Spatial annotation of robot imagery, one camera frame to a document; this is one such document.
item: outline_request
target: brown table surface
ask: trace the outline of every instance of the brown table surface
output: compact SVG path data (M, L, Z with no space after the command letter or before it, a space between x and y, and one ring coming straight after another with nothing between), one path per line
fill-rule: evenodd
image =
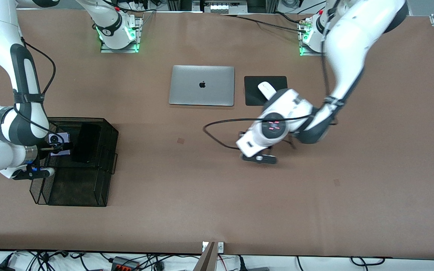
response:
M154 14L136 54L99 53L85 11L19 11L26 40L57 76L49 116L101 117L120 132L106 208L34 204L30 181L0 175L0 248L228 254L434 257L434 27L410 17L370 50L366 72L315 145L275 148L256 165L202 132L256 117L243 77L285 75L315 105L318 57L299 57L295 33L215 14ZM277 15L253 18L292 26ZM33 53L41 84L49 62ZM235 106L168 104L173 65L235 67ZM0 67L0 105L12 104ZM250 123L211 130L232 144ZM184 144L177 143L184 139Z

